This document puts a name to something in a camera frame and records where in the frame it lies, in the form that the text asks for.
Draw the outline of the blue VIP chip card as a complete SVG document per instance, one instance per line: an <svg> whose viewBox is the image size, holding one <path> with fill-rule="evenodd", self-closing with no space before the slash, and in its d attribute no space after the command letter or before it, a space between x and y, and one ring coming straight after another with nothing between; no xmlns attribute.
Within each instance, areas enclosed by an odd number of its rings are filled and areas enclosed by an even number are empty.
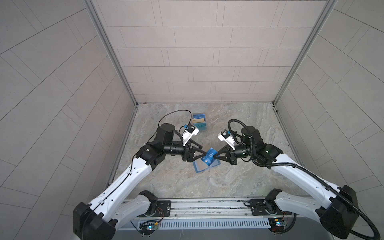
<svg viewBox="0 0 384 240"><path fill-rule="evenodd" d="M214 163L214 161L216 160L214 158L214 155L217 154L218 152L213 149L213 148L210 148L208 150L208 152L206 153L206 155L204 157L201 158L201 160L203 161L203 163L205 163L207 166L210 166Z"/></svg>

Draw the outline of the blue-grey card holder wallet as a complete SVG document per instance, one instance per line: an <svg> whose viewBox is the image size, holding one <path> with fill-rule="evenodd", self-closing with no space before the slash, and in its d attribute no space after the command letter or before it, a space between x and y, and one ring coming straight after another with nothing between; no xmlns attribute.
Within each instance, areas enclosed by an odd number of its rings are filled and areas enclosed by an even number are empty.
<svg viewBox="0 0 384 240"><path fill-rule="evenodd" d="M209 170L209 169L212 169L214 167L217 167L220 164L221 164L221 162L219 160L214 160L210 165L207 165L201 159L198 159L198 160L193 162L193 165L194 165L196 173L202 173L202 172L204 172L206 170Z"/></svg>

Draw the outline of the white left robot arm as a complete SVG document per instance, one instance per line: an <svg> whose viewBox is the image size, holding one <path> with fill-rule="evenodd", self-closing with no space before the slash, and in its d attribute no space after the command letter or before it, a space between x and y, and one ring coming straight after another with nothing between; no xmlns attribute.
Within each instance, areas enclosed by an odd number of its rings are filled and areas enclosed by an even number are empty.
<svg viewBox="0 0 384 240"><path fill-rule="evenodd" d="M141 192L135 199L124 203L133 189L148 176L167 155L181 156L192 163L206 155L203 147L192 140L199 129L188 124L186 131L178 135L175 126L162 124L155 138L134 154L130 166L100 195L88 204L79 203L73 210L73 233L81 240L111 240L116 231L140 215L152 216L158 198L149 191Z"/></svg>

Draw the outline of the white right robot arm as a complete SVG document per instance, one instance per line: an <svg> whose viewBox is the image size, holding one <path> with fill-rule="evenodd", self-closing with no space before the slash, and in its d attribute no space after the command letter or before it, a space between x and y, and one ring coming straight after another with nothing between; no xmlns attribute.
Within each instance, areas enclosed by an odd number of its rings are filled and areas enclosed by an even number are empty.
<svg viewBox="0 0 384 240"><path fill-rule="evenodd" d="M238 159L248 157L256 166L283 175L310 195L304 198L273 189L265 199L273 210L317 221L339 239L347 239L352 234L360 216L357 195L352 188L332 184L297 164L281 149L264 143L259 130L252 126L242 128L240 134L224 130L218 138L227 146L218 151L216 158L236 165Z"/></svg>

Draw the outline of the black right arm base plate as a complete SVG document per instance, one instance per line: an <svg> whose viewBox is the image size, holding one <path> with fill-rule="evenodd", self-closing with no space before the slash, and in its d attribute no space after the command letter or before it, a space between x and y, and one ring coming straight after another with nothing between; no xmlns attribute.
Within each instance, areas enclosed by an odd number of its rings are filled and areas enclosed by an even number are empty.
<svg viewBox="0 0 384 240"><path fill-rule="evenodd" d="M293 213L288 211L281 211L276 204L270 202L267 203L265 199L251 199L244 202L244 205L250 208L252 216L277 216L283 215L291 216Z"/></svg>

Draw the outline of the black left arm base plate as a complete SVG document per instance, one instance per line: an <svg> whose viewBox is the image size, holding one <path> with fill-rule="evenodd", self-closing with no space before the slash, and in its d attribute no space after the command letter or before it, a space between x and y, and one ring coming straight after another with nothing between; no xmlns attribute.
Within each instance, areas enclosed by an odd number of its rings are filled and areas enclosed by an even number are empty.
<svg viewBox="0 0 384 240"><path fill-rule="evenodd" d="M156 208L152 214L150 212L139 215L138 218L162 218L169 217L172 202L169 200L157 201Z"/></svg>

